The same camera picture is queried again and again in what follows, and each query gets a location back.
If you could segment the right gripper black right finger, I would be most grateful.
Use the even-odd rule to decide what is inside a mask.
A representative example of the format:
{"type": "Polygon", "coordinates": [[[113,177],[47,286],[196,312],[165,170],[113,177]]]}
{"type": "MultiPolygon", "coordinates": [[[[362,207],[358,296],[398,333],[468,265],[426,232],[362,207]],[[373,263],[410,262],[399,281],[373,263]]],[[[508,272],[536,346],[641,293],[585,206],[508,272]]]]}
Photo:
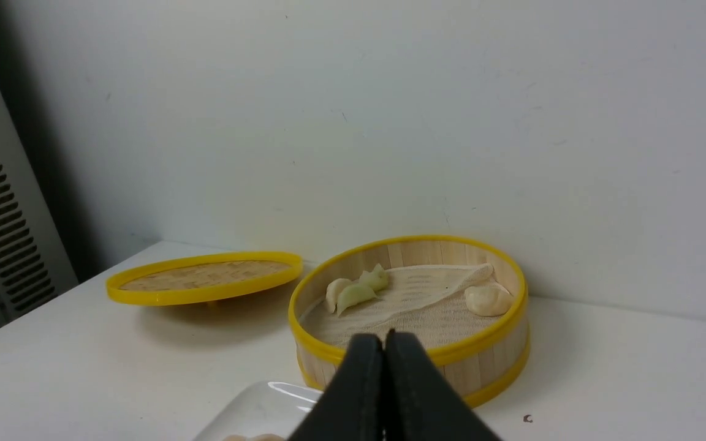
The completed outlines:
{"type": "Polygon", "coordinates": [[[387,440],[499,440],[431,362],[412,333],[390,330],[384,348],[387,440]]]}

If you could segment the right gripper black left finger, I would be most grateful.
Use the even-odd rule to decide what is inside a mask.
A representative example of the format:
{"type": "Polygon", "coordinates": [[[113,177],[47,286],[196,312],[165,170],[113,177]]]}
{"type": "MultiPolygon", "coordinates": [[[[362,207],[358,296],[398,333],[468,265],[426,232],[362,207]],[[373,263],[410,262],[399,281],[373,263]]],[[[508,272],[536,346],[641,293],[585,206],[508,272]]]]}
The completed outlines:
{"type": "Polygon", "coordinates": [[[373,334],[356,334],[341,365],[290,440],[381,440],[383,344],[373,334]]]}

